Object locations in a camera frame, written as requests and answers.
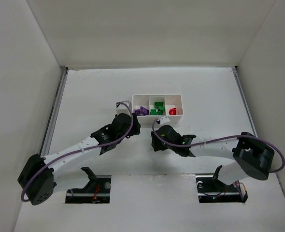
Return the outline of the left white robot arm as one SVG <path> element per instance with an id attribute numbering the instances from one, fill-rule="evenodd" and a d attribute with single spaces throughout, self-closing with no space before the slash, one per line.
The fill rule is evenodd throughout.
<path id="1" fill-rule="evenodd" d="M 63 190 L 62 177 L 75 165 L 115 149 L 123 139 L 140 134 L 141 125 L 135 113 L 115 115 L 112 123 L 91 133 L 81 142 L 54 154 L 29 157 L 17 181 L 22 188 L 21 201 L 39 205 Z"/>

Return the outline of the purple flower lego block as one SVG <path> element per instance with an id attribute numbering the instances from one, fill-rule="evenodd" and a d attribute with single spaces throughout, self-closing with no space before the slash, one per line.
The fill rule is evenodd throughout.
<path id="1" fill-rule="evenodd" d="M 143 106 L 140 106 L 138 109 L 134 109 L 133 112 L 137 116 L 148 116 L 148 115 L 150 115 L 149 109 L 147 109 Z"/>

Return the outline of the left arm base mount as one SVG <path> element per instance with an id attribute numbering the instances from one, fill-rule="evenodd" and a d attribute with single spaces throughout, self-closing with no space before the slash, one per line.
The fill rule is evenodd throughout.
<path id="1" fill-rule="evenodd" d="M 108 204 L 110 203 L 111 175 L 95 175 L 89 167 L 82 167 L 83 181 L 81 187 L 68 189 L 65 197 L 66 204 Z"/>

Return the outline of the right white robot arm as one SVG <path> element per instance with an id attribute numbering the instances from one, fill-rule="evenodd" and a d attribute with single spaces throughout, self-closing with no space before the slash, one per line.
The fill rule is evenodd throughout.
<path id="1" fill-rule="evenodd" d="M 224 139 L 208 140 L 195 135 L 181 135 L 172 126 L 164 125 L 151 131 L 154 151 L 171 150 L 181 157 L 217 157 L 232 161 L 229 165 L 220 164 L 214 172 L 214 179 L 225 185 L 251 177 L 265 181 L 269 177 L 274 149 L 243 132 Z"/>

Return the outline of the green lego brick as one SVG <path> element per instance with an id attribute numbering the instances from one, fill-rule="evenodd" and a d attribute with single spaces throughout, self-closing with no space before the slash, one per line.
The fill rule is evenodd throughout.
<path id="1" fill-rule="evenodd" d="M 151 116 L 162 116 L 165 115 L 165 104 L 163 101 L 155 101 L 150 104 L 150 115 Z"/>

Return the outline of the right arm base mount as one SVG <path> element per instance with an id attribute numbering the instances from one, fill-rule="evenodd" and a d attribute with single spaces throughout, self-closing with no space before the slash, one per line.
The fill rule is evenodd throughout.
<path id="1" fill-rule="evenodd" d="M 237 181 L 226 185 L 218 180 L 219 171 L 222 165 L 218 166 L 213 175 L 196 175 L 196 184 L 199 203 L 246 203 L 248 193 L 245 185 Z"/>

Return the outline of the red lego piece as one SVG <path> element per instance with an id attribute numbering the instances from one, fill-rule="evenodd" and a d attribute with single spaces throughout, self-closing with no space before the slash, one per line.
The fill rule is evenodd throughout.
<path id="1" fill-rule="evenodd" d="M 171 116 L 175 116 L 175 115 L 177 115 L 177 113 L 178 113 L 178 111 L 177 111 L 177 108 L 176 108 L 176 107 L 171 108 L 171 109 L 169 110 L 169 115 L 171 115 Z"/>

